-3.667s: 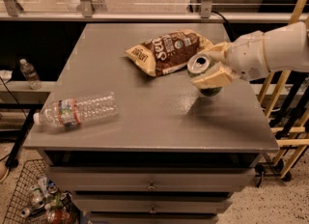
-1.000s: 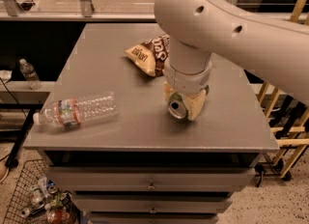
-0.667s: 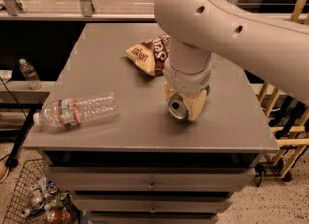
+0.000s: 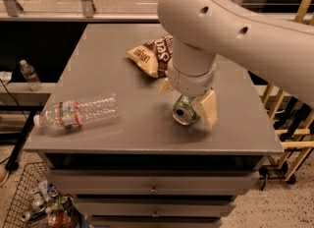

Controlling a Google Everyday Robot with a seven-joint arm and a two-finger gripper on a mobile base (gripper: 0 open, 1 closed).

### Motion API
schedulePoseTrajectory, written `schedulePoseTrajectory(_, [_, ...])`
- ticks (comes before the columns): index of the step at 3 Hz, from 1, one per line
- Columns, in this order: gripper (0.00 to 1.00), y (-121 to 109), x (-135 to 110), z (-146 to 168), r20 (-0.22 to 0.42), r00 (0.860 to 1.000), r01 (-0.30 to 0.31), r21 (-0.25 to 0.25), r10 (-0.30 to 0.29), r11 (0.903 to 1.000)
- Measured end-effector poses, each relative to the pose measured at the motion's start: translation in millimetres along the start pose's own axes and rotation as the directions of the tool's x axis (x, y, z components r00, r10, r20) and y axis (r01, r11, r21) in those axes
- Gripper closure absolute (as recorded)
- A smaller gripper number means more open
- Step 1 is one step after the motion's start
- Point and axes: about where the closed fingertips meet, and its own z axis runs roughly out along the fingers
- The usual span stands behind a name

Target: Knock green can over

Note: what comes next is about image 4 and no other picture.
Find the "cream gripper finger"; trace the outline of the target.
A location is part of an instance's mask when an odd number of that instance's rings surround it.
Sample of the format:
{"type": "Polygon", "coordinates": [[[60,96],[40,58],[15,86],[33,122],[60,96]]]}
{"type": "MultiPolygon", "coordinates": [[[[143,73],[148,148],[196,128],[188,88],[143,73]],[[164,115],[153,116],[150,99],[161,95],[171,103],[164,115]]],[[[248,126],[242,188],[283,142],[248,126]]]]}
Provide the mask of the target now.
{"type": "Polygon", "coordinates": [[[159,92],[160,92],[161,94],[164,94],[164,93],[167,93],[167,92],[171,92],[171,91],[173,91],[173,90],[174,90],[174,88],[171,86],[171,84],[170,84],[170,82],[169,82],[169,79],[166,78],[166,79],[162,82],[162,84],[161,84],[161,86],[160,86],[160,89],[159,89],[159,92]]]}
{"type": "Polygon", "coordinates": [[[210,89],[207,93],[199,95],[192,101],[192,108],[203,123],[212,129],[218,120],[216,92],[210,89]]]}

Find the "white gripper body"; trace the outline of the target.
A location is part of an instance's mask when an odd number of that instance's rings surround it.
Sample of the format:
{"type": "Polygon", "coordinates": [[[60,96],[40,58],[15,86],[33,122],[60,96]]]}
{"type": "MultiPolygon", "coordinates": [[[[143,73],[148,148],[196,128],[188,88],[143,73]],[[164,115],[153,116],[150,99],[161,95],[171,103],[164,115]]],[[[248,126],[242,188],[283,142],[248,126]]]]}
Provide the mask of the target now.
{"type": "Polygon", "coordinates": [[[211,88],[215,71],[214,58],[173,58],[168,64],[168,79],[179,93],[198,96],[211,88]]]}

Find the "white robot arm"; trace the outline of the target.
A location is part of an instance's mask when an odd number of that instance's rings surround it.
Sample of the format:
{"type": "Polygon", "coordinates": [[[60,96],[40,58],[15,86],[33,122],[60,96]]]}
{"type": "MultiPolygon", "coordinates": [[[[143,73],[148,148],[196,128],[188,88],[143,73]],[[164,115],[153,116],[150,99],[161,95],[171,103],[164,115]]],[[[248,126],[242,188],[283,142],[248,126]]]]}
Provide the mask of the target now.
{"type": "Polygon", "coordinates": [[[159,0],[158,19],[174,38],[168,84],[191,96],[209,127],[217,121],[211,89],[215,57],[224,56],[314,106],[314,29],[241,7],[242,0],[159,0]]]}

